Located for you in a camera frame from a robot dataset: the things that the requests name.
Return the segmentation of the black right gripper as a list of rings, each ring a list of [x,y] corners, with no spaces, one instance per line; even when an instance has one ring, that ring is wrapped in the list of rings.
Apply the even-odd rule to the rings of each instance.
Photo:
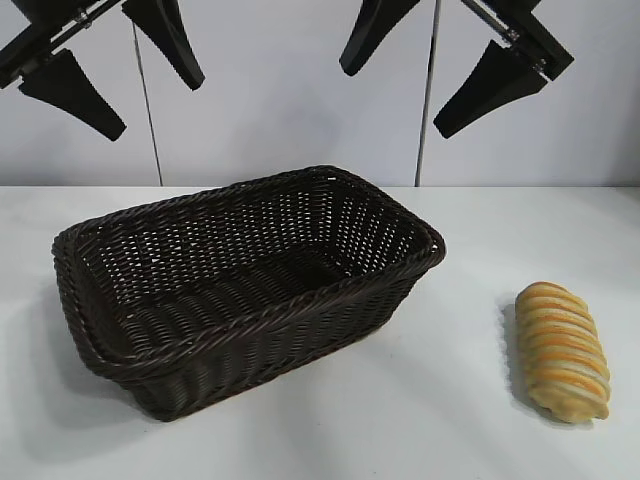
[[[516,52],[491,40],[465,82],[434,118],[444,138],[450,138],[482,116],[508,103],[537,94],[544,75],[556,80],[574,57],[533,14],[539,1],[462,0]],[[339,58],[348,76],[356,75],[386,35],[407,14],[408,2],[364,0]]]

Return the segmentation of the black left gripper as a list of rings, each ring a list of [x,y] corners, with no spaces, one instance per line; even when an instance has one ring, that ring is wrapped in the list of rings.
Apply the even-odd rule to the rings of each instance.
[[[1,50],[1,88],[13,83],[24,66],[46,57],[119,4],[110,1],[12,1],[29,25]],[[129,0],[123,13],[161,51],[183,82],[199,89],[205,75],[189,42],[176,0]],[[126,125],[94,88],[73,53],[62,49],[23,76],[25,96],[54,106],[111,141]]]

